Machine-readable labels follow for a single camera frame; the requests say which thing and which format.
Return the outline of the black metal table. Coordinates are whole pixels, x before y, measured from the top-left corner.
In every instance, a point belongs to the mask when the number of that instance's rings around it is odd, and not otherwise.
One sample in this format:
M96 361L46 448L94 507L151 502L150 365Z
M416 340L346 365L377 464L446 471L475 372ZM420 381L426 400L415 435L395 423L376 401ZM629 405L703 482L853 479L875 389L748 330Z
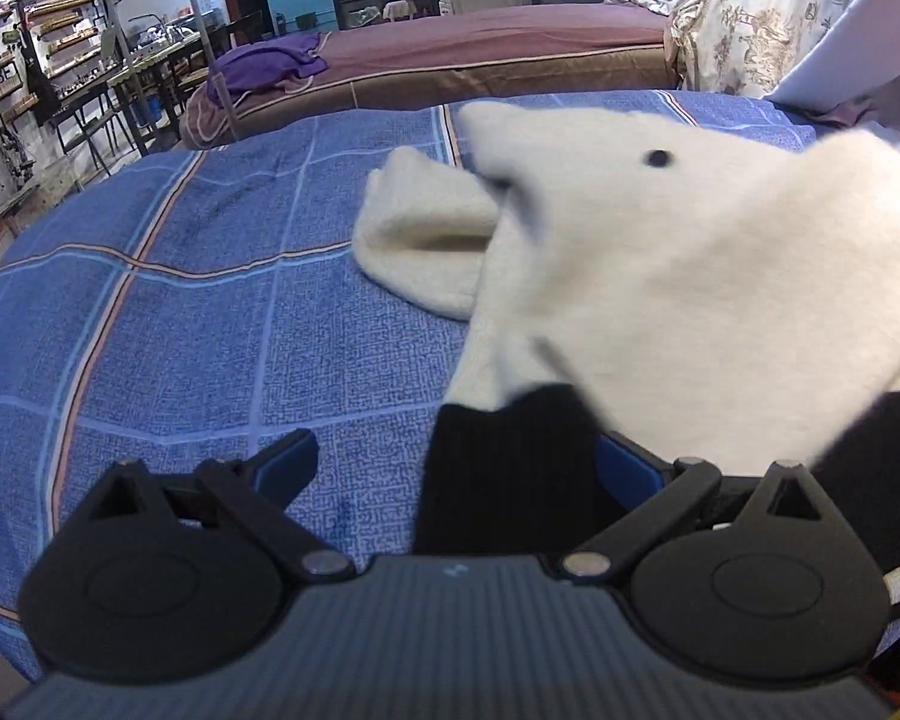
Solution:
M125 140L139 156L167 151L182 140L183 107L206 78L209 60L201 34L183 29L171 41L155 41L128 59L87 52L92 73L59 98L52 127L66 156L85 146L98 171L109 171Z

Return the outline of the lilac pillow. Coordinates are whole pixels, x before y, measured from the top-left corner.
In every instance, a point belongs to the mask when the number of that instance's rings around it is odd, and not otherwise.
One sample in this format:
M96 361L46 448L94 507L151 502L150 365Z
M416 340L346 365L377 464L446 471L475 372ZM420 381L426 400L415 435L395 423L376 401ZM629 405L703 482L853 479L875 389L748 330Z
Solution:
M828 124L900 130L900 0L845 0L767 99Z

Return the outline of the blue plaid bed sheet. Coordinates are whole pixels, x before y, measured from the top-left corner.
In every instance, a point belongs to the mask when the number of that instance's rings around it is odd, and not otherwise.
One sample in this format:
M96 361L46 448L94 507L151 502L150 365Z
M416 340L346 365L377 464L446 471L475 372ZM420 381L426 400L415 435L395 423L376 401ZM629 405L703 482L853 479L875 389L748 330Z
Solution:
M453 106L350 110L76 193L0 259L0 653L37 659L20 582L112 463L186 473L294 429L320 445L290 513L356 561L411 546L463 323L352 258L368 174L398 146L468 163Z

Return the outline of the white and black sweater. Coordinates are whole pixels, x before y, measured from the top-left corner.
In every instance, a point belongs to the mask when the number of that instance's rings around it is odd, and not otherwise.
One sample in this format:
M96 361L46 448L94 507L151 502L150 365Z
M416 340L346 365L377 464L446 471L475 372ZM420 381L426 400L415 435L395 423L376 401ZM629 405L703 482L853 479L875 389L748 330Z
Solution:
M402 146L352 234L364 275L468 327L418 516L437 553L564 550L587 434L729 475L813 470L900 567L900 151L792 153L663 115L479 101L458 167Z

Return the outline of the purple cloth on bed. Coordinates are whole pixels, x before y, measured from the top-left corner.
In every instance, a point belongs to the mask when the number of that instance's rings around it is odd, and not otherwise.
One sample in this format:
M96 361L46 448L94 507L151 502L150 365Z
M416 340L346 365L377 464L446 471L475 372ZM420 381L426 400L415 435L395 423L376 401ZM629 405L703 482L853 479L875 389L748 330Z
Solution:
M237 101L242 94L274 88L286 80L306 80L329 69L323 59L328 32L293 32L229 50L211 65L208 98L222 106L212 78L222 76L227 94Z

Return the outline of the brown mauve mattress bed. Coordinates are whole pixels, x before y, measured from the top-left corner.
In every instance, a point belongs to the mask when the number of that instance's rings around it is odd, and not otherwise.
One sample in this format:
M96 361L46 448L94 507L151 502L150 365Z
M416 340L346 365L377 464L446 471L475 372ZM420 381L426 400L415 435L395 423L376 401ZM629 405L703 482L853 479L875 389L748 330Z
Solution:
M671 89L663 16L635 5L557 4L331 31L329 69L222 106L199 83L182 117L183 143L206 149L341 110L414 110L476 98L610 89Z

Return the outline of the floral cream quilt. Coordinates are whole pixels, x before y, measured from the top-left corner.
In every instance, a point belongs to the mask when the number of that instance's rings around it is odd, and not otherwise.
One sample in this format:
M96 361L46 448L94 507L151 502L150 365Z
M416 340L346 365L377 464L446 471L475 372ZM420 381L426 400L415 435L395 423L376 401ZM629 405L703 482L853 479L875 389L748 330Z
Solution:
M823 39L844 0L606 0L668 21L665 54L686 91L764 98Z

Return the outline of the wall shelf rack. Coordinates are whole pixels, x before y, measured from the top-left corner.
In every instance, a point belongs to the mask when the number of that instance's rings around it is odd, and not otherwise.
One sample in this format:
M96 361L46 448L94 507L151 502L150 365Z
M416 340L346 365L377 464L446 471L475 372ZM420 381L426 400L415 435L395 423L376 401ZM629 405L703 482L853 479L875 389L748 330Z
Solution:
M19 190L56 158L107 174L126 128L103 52L107 0L0 2L0 188Z

